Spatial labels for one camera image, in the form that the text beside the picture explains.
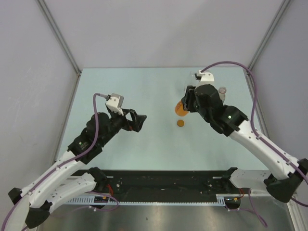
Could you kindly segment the orange juice bottle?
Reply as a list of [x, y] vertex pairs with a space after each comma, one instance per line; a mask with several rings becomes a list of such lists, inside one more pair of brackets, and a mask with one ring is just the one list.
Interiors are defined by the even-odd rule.
[[184, 109], [182, 101], [179, 101], [176, 106], [175, 106], [175, 113], [178, 116], [184, 117], [186, 116], [189, 112]]

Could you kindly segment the orange bottle cap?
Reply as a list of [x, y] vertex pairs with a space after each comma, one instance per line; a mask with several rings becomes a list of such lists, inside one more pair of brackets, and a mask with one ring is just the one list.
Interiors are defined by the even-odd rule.
[[183, 127], [184, 125], [185, 125], [185, 122], [183, 120], [180, 119], [180, 120], [177, 121], [178, 127]]

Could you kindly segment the milk bottle with red label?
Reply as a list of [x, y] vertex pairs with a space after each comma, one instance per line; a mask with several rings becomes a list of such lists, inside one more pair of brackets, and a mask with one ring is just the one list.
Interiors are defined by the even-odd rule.
[[220, 87], [218, 89], [218, 94], [219, 94], [219, 97], [222, 100], [222, 102], [224, 102], [225, 99], [226, 99], [226, 93], [227, 93], [227, 88], [226, 87]]

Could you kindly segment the clear water bottle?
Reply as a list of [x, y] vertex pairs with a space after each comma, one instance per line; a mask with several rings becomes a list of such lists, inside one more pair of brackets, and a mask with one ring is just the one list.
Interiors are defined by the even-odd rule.
[[199, 80], [196, 79], [195, 77], [195, 72], [191, 71], [189, 72], [183, 80], [183, 92], [186, 92], [186, 89], [188, 86], [193, 86], [195, 87], [198, 84]]

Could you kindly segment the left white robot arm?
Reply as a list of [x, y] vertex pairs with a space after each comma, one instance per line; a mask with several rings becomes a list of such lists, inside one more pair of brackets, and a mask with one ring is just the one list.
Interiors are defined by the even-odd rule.
[[124, 109], [121, 114], [112, 110], [95, 112], [57, 162], [33, 183], [9, 191], [14, 206], [1, 230], [33, 229], [70, 199], [91, 191], [102, 192], [106, 188], [106, 176], [98, 167], [91, 168], [73, 182], [63, 182], [98, 156], [120, 130], [139, 132], [146, 118], [132, 109]]

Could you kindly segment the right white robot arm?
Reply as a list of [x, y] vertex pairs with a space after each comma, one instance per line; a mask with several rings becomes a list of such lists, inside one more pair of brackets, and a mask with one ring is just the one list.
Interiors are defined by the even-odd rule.
[[292, 200], [306, 178], [307, 159], [298, 160], [290, 156], [262, 133], [257, 133], [247, 115], [234, 106], [223, 104], [213, 85], [187, 86], [181, 102], [184, 110], [198, 113], [213, 130], [238, 142], [267, 167], [263, 173], [231, 168], [222, 181], [225, 192], [247, 188], [267, 191], [283, 203]]

